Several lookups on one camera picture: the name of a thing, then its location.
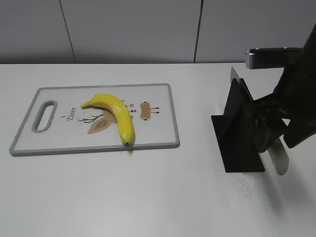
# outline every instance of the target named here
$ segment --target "white table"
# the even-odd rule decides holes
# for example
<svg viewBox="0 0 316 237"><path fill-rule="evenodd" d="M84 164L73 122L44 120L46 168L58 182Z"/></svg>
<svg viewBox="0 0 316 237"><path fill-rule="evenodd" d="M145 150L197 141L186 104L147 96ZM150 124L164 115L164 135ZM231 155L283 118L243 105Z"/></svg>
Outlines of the white table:
<svg viewBox="0 0 316 237"><path fill-rule="evenodd" d="M1 237L302 237L316 235L316 137L287 149L277 175L225 173L211 115L221 114L230 67L253 97L281 69L244 64L0 65ZM39 87L171 85L176 149L12 157L9 145Z"/></svg>

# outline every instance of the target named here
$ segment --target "cutting board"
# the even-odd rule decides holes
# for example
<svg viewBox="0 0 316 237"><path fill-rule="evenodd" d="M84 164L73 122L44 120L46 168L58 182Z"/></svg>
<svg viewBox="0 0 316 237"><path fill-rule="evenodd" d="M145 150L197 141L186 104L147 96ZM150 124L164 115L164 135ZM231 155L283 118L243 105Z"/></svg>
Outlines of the cutting board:
<svg viewBox="0 0 316 237"><path fill-rule="evenodd" d="M133 146L122 144L113 115L80 104L95 94L112 94L130 111ZM41 119L47 116L44 127ZM40 88L12 142L13 156L175 148L180 145L169 84Z"/></svg>

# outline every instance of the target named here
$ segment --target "black stand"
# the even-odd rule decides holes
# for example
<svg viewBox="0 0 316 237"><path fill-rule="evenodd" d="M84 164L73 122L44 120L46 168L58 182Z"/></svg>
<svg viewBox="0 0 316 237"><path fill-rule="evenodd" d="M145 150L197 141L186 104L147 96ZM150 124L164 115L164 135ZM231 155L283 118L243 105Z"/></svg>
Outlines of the black stand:
<svg viewBox="0 0 316 237"><path fill-rule="evenodd" d="M244 80L235 75L231 78L224 115L212 116L225 171L263 172L265 169L254 146L253 100Z"/></svg>

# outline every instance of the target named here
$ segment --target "banana tip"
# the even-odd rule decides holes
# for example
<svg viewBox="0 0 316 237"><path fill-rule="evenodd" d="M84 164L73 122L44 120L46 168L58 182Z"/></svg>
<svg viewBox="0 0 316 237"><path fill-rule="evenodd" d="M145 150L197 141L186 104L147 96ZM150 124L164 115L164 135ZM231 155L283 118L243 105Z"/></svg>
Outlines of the banana tip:
<svg viewBox="0 0 316 237"><path fill-rule="evenodd" d="M82 103L82 104L81 104L81 107L88 107L88 106L90 106L90 103L89 103L89 102L85 102L85 103Z"/></svg>

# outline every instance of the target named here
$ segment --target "yellow banana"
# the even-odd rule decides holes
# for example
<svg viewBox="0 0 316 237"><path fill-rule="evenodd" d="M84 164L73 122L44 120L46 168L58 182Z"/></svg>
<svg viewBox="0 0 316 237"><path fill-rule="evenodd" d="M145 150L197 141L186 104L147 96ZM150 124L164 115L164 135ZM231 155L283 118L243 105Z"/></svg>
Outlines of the yellow banana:
<svg viewBox="0 0 316 237"><path fill-rule="evenodd" d="M118 122L120 137L125 145L132 145L135 138L134 126L125 104L110 94L95 95L92 100L81 104L81 107L95 106L109 110Z"/></svg>

